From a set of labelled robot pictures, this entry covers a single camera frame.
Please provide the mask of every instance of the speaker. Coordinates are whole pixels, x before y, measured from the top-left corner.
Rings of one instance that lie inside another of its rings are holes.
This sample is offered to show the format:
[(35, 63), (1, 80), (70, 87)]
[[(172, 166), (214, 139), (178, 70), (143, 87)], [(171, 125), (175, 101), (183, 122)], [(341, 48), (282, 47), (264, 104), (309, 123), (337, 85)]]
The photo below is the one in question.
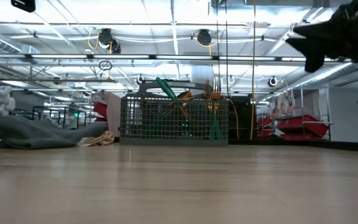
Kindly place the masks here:
[(14, 7), (25, 10), (26, 12), (35, 11), (35, 0), (11, 0)]

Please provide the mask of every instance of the wire basket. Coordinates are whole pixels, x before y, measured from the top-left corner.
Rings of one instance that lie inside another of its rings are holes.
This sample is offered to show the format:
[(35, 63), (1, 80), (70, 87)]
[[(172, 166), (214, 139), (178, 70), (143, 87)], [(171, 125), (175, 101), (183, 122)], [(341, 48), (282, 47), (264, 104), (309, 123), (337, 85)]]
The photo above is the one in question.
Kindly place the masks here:
[(227, 146), (228, 101), (123, 97), (120, 144)]

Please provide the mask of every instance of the crumpled towel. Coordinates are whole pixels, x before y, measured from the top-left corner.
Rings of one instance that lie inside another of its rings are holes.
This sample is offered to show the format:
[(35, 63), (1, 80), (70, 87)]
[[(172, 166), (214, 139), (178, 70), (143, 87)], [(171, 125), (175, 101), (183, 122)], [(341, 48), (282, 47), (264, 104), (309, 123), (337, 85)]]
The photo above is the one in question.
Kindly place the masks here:
[(110, 131), (105, 131), (101, 136), (95, 137), (85, 137), (82, 138), (77, 146), (88, 147), (88, 146), (107, 146), (114, 142), (114, 133)]

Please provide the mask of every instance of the white figurine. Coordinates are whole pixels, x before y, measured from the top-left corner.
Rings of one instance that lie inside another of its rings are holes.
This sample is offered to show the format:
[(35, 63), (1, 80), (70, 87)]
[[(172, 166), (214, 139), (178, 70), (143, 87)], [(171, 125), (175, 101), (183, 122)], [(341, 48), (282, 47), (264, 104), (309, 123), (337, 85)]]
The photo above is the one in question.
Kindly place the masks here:
[(15, 110), (15, 99), (11, 98), (12, 87), (0, 86), (0, 115), (8, 116), (10, 111)]

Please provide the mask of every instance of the gray blanket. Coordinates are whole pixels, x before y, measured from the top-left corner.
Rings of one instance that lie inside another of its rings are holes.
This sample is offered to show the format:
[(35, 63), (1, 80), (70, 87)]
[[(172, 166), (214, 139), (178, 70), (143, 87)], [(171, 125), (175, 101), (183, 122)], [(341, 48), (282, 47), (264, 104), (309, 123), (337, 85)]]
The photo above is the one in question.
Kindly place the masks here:
[(106, 124), (88, 124), (65, 130), (47, 120), (31, 121), (18, 116), (0, 116), (0, 147), (48, 149), (74, 146), (83, 137), (98, 137), (108, 130)]

